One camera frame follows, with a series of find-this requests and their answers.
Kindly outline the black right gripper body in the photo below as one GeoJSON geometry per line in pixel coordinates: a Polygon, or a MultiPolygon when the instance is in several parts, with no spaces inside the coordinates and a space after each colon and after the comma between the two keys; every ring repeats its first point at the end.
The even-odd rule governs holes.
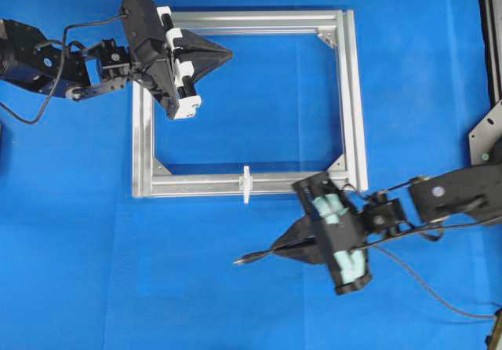
{"type": "Polygon", "coordinates": [[[307,215],[321,259],[333,281],[335,293],[362,290],[372,279],[366,236],[354,205],[326,172],[293,183],[307,215]]]}

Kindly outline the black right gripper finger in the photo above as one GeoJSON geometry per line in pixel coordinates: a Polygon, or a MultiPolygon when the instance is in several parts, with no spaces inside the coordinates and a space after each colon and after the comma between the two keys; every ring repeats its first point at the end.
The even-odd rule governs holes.
{"type": "Polygon", "coordinates": [[[306,264],[325,264],[314,237],[301,239],[299,242],[276,241],[272,245],[273,254],[306,264]]]}
{"type": "Polygon", "coordinates": [[[313,231],[311,230],[311,219],[308,215],[305,215],[299,220],[295,221],[283,235],[275,240],[275,242],[272,244],[272,247],[284,248],[293,246],[313,237],[314,235],[313,231]]]}

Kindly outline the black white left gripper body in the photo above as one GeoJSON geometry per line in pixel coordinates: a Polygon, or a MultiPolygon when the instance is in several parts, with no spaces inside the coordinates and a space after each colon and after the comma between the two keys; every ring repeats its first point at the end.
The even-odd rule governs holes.
{"type": "Polygon", "coordinates": [[[193,65],[184,60],[184,56],[192,52],[173,46],[173,37],[181,36],[183,28],[174,25],[171,9],[163,6],[157,12],[165,32],[163,53],[136,72],[133,80],[156,99],[168,118],[192,118],[202,103],[191,79],[193,65]]]}

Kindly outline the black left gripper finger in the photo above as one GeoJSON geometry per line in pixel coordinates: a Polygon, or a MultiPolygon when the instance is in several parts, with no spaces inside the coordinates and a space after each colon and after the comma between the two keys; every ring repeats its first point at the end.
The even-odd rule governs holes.
{"type": "Polygon", "coordinates": [[[195,51],[184,56],[185,61],[192,63],[194,73],[192,82],[195,84],[206,75],[223,66],[232,58],[232,51],[195,51]]]}
{"type": "Polygon", "coordinates": [[[229,49],[189,30],[180,29],[180,33],[181,36],[173,37],[173,46],[184,52],[229,52],[229,49]]]}

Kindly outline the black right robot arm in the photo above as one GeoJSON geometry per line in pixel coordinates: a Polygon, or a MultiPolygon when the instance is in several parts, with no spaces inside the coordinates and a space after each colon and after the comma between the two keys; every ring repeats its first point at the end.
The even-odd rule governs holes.
{"type": "MultiPolygon", "coordinates": [[[[477,222],[492,224],[501,216],[501,123],[488,117],[487,130],[470,135],[473,144],[486,145],[481,161],[473,166],[434,177],[406,182],[422,228],[408,233],[426,235],[439,229],[448,217],[465,213],[477,222]]],[[[293,184],[304,216],[296,221],[269,249],[276,256],[307,264],[324,264],[338,295],[364,288],[371,280],[367,238],[380,234],[384,240],[404,235],[400,225],[406,215],[398,199],[386,191],[366,197],[357,210],[326,172],[293,184]]]]}

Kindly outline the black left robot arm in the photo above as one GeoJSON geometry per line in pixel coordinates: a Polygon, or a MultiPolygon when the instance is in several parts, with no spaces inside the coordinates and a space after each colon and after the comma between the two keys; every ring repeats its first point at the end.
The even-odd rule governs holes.
{"type": "Polygon", "coordinates": [[[47,39],[39,29],[1,21],[1,79],[32,93],[74,101],[97,97],[128,82],[145,88],[170,119],[190,118],[202,100],[195,83],[233,57],[232,51],[175,27],[150,0],[127,0],[117,16],[128,39],[86,47],[47,39]]]}

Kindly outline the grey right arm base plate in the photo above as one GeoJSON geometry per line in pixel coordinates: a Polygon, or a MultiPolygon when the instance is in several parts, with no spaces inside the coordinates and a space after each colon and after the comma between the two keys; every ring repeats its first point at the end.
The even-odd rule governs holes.
{"type": "Polygon", "coordinates": [[[501,101],[480,120],[468,134],[472,166],[494,162],[494,147],[501,138],[501,101]]]}

